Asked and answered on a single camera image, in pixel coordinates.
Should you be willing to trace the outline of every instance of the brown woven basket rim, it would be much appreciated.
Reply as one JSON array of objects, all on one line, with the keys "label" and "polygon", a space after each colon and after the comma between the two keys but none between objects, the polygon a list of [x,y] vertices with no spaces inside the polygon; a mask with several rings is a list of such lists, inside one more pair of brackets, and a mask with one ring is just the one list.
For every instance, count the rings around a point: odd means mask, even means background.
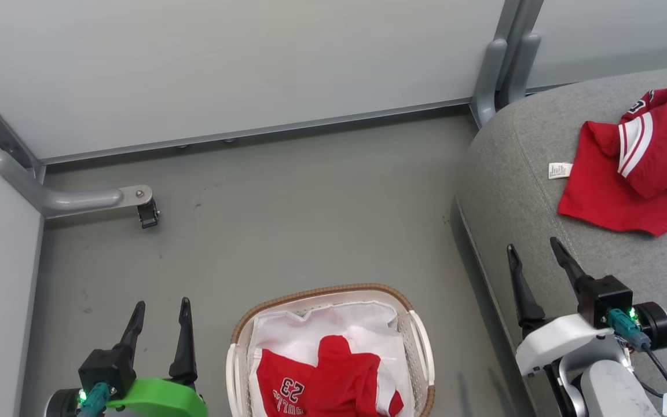
[{"label": "brown woven basket rim", "polygon": [[[297,292],[291,295],[286,295],[284,297],[275,298],[270,301],[265,301],[264,303],[261,303],[255,306],[254,308],[250,309],[248,312],[246,312],[246,314],[244,314],[243,317],[241,317],[239,323],[236,324],[236,329],[233,330],[233,336],[231,336],[230,342],[234,344],[238,343],[239,338],[241,337],[241,330],[243,330],[248,321],[251,320],[251,318],[254,317],[255,315],[259,314],[259,312],[265,309],[270,309],[272,307],[280,306],[281,304],[289,303],[291,301],[302,300],[304,298],[312,298],[312,297],[317,297],[319,295],[328,295],[328,294],[336,294],[339,292],[352,292],[352,291],[382,291],[384,293],[392,295],[394,298],[400,301],[400,304],[402,304],[407,311],[411,311],[413,309],[413,306],[408,301],[408,299],[405,298],[403,294],[401,294],[398,290],[395,290],[395,288],[389,287],[381,283],[356,283],[349,285],[338,285],[335,287],[318,288],[318,290]],[[429,414],[431,414],[431,407],[434,406],[434,395],[435,395],[434,385],[430,385],[426,395],[426,404],[424,405],[424,410],[423,412],[421,412],[420,417],[427,417]]]}]

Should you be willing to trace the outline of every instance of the laundry basket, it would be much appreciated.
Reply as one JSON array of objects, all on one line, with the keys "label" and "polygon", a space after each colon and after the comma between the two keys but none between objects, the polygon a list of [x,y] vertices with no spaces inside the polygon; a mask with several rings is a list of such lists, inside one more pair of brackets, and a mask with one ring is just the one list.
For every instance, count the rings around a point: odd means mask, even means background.
[{"label": "laundry basket", "polygon": [[233,417],[252,417],[249,394],[248,349],[254,318],[260,314],[289,311],[299,315],[318,307],[353,301],[379,301],[398,313],[397,330],[405,345],[405,358],[413,389],[415,415],[426,417],[434,404],[434,356],[419,315],[403,294],[386,285],[343,285],[299,292],[259,304],[247,312],[233,331],[225,361],[225,386]]}]

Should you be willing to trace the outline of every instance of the red and white clothing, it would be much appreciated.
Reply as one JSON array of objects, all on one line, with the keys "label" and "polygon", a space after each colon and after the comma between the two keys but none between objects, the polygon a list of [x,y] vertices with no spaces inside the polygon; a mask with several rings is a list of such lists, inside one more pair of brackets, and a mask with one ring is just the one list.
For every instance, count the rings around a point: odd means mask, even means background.
[{"label": "red and white clothing", "polygon": [[[386,412],[390,411],[390,401],[394,398],[394,393],[398,392],[403,403],[402,411],[398,414],[399,417],[412,417],[415,406],[413,406],[411,378],[408,373],[408,362],[405,359],[403,340],[395,329],[396,324],[397,312],[393,307],[376,301],[324,306],[312,309],[303,316],[293,312],[271,312],[257,317],[254,320],[254,333],[252,333],[248,351],[248,363],[251,365],[249,391],[254,415],[265,415],[261,413],[265,409],[265,393],[269,398],[270,391],[268,389],[264,391],[262,388],[264,383],[259,378],[258,372],[261,367],[262,378],[267,378],[263,376],[267,375],[265,372],[274,369],[263,365],[267,362],[267,359],[281,357],[313,368],[323,364],[322,370],[335,369],[336,367],[329,367],[326,358],[329,358],[327,352],[338,351],[333,349],[336,345],[329,346],[331,350],[328,350],[326,343],[331,342],[323,343],[322,341],[328,340],[326,336],[338,335],[341,341],[346,342],[350,356],[355,356],[358,360],[368,357],[370,361],[375,359],[378,361],[376,367],[378,377],[375,379],[378,386],[376,398],[386,398],[386,400],[378,400],[379,402],[373,401],[373,404],[380,404],[381,406],[377,409],[378,412],[381,412],[381,415],[388,415]],[[363,353],[366,353],[367,356],[357,356],[357,354]],[[333,380],[332,378],[355,375],[355,372],[347,372],[344,375],[331,373],[324,375],[328,375],[326,377],[328,380]],[[271,386],[281,383],[281,381],[276,382],[274,378],[276,377],[272,377],[270,382]],[[277,390],[280,393],[281,385],[272,388],[272,390]],[[306,385],[305,390],[310,390],[310,388]],[[288,404],[300,407],[299,402],[292,403],[284,395],[280,395],[280,397]],[[280,407],[284,410],[285,403],[281,403]],[[277,414],[267,412],[267,415],[271,417]]]},{"label": "red and white clothing", "polygon": [[286,417],[395,417],[403,401],[372,353],[352,353],[347,340],[326,336],[318,366],[263,349],[254,357],[250,391],[254,415]]},{"label": "red and white clothing", "polygon": [[620,124],[585,122],[558,213],[617,232],[667,232],[667,89]]}]

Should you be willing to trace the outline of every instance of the gray upholstery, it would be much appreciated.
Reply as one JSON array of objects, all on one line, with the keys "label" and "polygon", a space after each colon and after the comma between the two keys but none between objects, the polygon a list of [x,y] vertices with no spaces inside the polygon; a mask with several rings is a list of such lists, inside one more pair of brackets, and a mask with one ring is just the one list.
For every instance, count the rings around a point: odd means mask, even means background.
[{"label": "gray upholstery", "polygon": [[[504,108],[480,130],[461,170],[458,202],[493,302],[514,347],[521,342],[505,248],[516,245],[524,273],[548,317],[575,312],[577,301],[549,246],[559,237],[588,274],[612,274],[667,311],[667,234],[614,233],[558,216],[566,180],[548,180],[548,163],[572,162],[586,120],[618,122],[647,90],[667,87],[667,69],[559,87]],[[667,349],[658,353],[667,367]],[[646,356],[638,375],[667,392]],[[539,415],[558,415],[544,375],[527,380]],[[653,404],[659,407],[659,400]]]}]

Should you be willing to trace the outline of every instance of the gray floor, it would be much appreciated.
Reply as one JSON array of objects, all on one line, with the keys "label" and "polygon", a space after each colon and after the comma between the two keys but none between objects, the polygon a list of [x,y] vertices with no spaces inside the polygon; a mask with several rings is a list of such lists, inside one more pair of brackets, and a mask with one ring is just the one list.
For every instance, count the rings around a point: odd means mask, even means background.
[{"label": "gray floor", "polygon": [[149,184],[162,217],[147,230],[132,209],[48,223],[22,415],[40,415],[50,393],[79,385],[76,369],[118,341],[139,300],[135,370],[166,376],[182,296],[192,301],[198,391],[210,415],[230,415],[225,353],[244,312],[364,282],[397,288],[421,315],[437,365],[432,415],[526,415],[498,324],[450,228],[456,168],[474,134],[465,115],[411,118],[50,174],[47,183],[66,191]]}]

